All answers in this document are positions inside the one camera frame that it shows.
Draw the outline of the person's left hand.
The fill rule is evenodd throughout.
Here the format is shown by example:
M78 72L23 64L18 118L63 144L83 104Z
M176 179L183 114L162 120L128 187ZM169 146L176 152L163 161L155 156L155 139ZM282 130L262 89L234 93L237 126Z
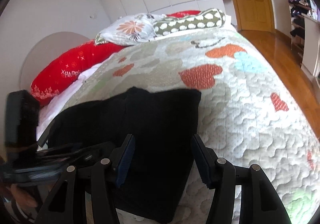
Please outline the person's left hand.
M12 184L10 191L21 208L36 208L37 202L26 191L20 189L16 184Z

